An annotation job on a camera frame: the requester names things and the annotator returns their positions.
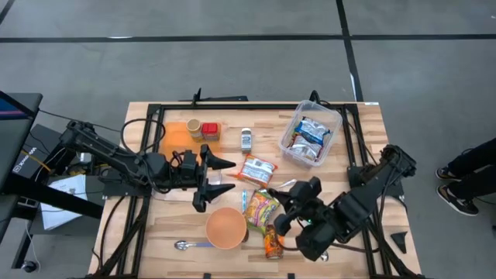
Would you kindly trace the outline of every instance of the gray concrete floor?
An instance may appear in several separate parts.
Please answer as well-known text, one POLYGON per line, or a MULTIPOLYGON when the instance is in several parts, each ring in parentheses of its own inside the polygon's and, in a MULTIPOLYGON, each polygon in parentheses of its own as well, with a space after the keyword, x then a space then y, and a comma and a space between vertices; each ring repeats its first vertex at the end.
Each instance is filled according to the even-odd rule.
MULTIPOLYGON (((0 6, 7 1, 0 0, 0 6)), ((346 0, 352 34, 496 33, 491 0, 346 0)), ((340 33, 334 1, 16 0, 0 37, 340 33)), ((365 101, 380 102, 390 141, 418 162, 405 180, 423 273, 496 278, 494 207, 453 211, 435 193, 434 170, 496 135, 496 40, 354 42, 365 101)), ((131 101, 247 95, 300 101, 312 89, 352 101, 341 41, 229 43, 0 43, 0 86, 41 92, 42 108, 118 128, 131 101)), ((64 120, 40 115, 56 130, 64 120)), ((102 135, 118 141, 115 134, 102 135)), ((10 270, 24 222, 0 246, 1 278, 84 276, 94 233, 35 236, 38 274, 10 270)))

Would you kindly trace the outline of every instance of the plastic storage bin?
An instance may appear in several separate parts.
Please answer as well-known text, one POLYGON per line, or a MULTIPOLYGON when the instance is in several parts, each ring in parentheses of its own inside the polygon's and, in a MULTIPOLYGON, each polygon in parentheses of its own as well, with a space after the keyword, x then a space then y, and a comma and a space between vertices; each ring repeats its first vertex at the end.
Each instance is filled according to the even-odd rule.
POLYGON ((324 163, 324 160, 331 149, 332 143, 336 139, 336 135, 339 132, 339 128, 341 128, 342 123, 343 118, 338 112, 325 108, 309 100, 302 101, 294 111, 293 118, 289 122, 288 126, 286 126, 286 130, 279 141, 279 147, 281 148, 283 158, 289 159, 297 165, 305 168, 320 166, 324 163), (331 131, 331 135, 324 137, 324 145, 320 151, 319 157, 317 157, 315 161, 299 156, 288 149, 295 127, 304 116, 320 122, 331 131))

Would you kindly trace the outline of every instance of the shoe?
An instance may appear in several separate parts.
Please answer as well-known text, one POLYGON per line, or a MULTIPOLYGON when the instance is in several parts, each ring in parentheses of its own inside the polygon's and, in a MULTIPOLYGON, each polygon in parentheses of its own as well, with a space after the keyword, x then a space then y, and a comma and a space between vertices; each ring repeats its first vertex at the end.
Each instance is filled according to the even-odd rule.
POLYGON ((448 191, 448 185, 442 185, 437 188, 437 194, 449 206, 459 213, 467 216, 475 216, 479 213, 479 209, 474 205, 473 201, 466 201, 455 197, 448 191))
POLYGON ((450 172, 450 169, 446 167, 440 167, 439 169, 436 170, 436 176, 439 179, 450 179, 450 180, 455 180, 455 181, 461 181, 461 177, 457 177, 456 175, 452 174, 450 172))

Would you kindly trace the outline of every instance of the blue handle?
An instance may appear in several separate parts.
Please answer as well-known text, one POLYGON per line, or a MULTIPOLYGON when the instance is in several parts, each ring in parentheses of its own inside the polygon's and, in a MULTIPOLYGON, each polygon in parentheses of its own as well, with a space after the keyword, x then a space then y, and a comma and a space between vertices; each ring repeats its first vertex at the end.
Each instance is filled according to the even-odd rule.
POLYGON ((213 247, 211 243, 196 243, 196 247, 213 247))

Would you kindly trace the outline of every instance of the chip bag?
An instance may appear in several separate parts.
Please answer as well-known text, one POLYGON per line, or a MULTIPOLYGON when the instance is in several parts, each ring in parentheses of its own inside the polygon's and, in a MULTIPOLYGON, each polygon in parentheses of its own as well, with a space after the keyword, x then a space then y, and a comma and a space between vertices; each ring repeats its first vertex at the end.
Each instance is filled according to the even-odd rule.
POLYGON ((279 201, 272 198, 267 190, 255 190, 248 208, 244 212, 248 228, 256 229, 265 235, 269 218, 279 207, 279 204, 279 201))
POLYGON ((266 188, 276 169, 277 166, 272 163, 256 158, 253 155, 246 155, 243 168, 241 168, 238 174, 233 175, 233 177, 266 188))

